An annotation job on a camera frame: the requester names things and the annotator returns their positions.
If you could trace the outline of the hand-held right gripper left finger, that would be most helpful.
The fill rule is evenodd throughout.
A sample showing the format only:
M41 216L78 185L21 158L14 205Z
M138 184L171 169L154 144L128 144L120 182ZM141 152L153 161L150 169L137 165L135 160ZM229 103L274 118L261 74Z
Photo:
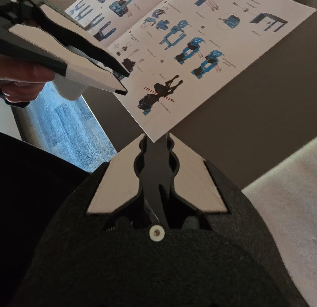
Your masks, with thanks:
M141 134L110 160L86 214L135 215L143 210L140 172L145 152L146 135Z

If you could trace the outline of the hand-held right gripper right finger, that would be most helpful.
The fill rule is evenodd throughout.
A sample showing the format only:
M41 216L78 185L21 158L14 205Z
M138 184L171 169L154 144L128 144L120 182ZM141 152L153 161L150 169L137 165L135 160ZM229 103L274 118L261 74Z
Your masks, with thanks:
M227 213L205 159L172 133L167 134L167 148L175 197L199 214Z

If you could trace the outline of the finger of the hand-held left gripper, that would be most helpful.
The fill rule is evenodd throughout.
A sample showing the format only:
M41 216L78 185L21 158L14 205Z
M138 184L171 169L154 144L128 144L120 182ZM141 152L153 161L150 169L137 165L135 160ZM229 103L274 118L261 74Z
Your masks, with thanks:
M13 25L10 33L31 43L40 51L55 56L66 64L65 78L101 90L126 95L127 89L113 73L68 50L51 35L38 27L22 24Z
M97 39L67 15L59 13L44 3L37 4L37 23L66 47L74 47L88 59L100 62L125 77L130 75Z

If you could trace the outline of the person's left hand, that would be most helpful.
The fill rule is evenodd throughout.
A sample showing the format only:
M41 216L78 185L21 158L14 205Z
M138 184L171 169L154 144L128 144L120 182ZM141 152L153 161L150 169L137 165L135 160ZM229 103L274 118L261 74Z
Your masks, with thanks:
M39 64L1 55L1 91L10 104L32 102L55 73Z

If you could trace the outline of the white foam sheet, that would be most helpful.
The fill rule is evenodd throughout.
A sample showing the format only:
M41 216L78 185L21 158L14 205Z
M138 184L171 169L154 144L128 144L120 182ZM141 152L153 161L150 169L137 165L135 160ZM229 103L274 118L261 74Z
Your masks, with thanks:
M317 306L317 139L245 187L295 285Z

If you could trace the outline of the printed instruction manual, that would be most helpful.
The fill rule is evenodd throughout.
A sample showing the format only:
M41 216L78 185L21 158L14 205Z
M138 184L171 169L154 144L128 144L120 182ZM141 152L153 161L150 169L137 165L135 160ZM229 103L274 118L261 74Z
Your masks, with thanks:
M65 12L130 74L117 96L156 142L315 13L293 0L76 0Z

